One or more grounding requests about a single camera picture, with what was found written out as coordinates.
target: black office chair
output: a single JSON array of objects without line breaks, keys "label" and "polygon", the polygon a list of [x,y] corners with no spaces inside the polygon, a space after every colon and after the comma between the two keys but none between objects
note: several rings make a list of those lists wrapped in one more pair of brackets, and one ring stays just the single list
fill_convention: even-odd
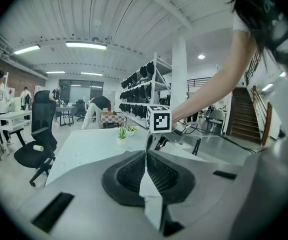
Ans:
[{"label": "black office chair", "polygon": [[85,102],[81,99],[79,99],[76,102],[76,107],[77,107],[77,113],[76,115],[79,117],[77,119],[77,121],[81,120],[81,119],[85,119],[85,115],[86,115],[86,110],[85,110]]},{"label": "black office chair", "polygon": [[[52,120],[54,117],[56,102],[49,100],[49,91],[40,90],[34,96],[32,105],[32,141],[15,152],[14,158],[22,166],[36,168],[38,171],[30,179],[29,183],[35,186],[34,180],[43,172],[48,176],[51,168],[50,162],[55,160],[54,151],[57,141],[52,134]],[[43,151],[33,149],[34,145],[42,146]]]}]

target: fluorescent light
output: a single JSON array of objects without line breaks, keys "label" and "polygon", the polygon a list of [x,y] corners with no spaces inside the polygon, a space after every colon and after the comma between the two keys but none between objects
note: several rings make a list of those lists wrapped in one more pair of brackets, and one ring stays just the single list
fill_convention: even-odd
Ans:
[{"label": "fluorescent light", "polygon": [[47,74],[65,74],[65,71],[48,71]]},{"label": "fluorescent light", "polygon": [[268,90],[270,87],[272,87],[273,84],[272,83],[269,83],[265,88],[262,89],[262,91],[266,91]]},{"label": "fluorescent light", "polygon": [[82,74],[82,75],[92,75],[92,76],[93,76],[93,75],[94,75],[94,76],[96,76],[96,75],[97,75],[97,76],[100,76],[100,77],[102,77],[102,76],[103,76],[102,74],[96,74],[96,73],[87,73],[87,72],[81,72],[81,74]]},{"label": "fluorescent light", "polygon": [[29,52],[29,51],[33,51],[33,50],[38,50],[40,49],[39,45],[34,45],[34,46],[31,46],[31,47],[27,47],[25,49],[22,49],[22,50],[18,50],[18,51],[15,51],[14,54],[23,54],[25,52]]},{"label": "fluorescent light", "polygon": [[94,48],[100,50],[106,50],[107,46],[104,44],[93,44],[88,42],[66,42],[67,47],[83,47],[83,48]]}]

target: wooden stair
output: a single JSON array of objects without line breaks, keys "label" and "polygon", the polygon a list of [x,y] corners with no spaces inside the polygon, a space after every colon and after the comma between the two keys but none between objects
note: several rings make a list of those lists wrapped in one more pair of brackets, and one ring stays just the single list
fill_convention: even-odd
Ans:
[{"label": "wooden stair", "polygon": [[256,111],[247,89],[245,87],[235,88],[233,97],[235,105],[231,115],[233,123],[230,135],[261,144]]}]

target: white ceiling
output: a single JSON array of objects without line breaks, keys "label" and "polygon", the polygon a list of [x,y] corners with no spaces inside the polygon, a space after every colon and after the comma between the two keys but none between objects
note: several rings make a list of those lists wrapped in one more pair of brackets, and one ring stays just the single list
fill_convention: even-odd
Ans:
[{"label": "white ceiling", "polygon": [[[198,63],[196,54],[211,60],[228,43],[227,29],[220,30],[232,25],[228,1],[16,0],[0,21],[0,53],[41,74],[94,72],[117,80],[151,60],[155,51],[171,60],[172,38],[186,34],[189,39],[189,34],[197,39],[187,42],[188,60]],[[65,46],[93,38],[107,50]],[[33,44],[41,49],[12,54]]]}]

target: potted plant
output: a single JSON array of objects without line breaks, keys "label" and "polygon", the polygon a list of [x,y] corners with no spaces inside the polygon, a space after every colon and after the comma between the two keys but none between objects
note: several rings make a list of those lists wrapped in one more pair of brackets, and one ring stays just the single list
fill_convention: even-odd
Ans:
[{"label": "potted plant", "polygon": [[120,127],[118,129],[117,145],[123,146],[127,143],[127,126]]},{"label": "potted plant", "polygon": [[135,131],[137,131],[137,127],[136,126],[127,126],[127,135],[128,136],[134,136]]}]

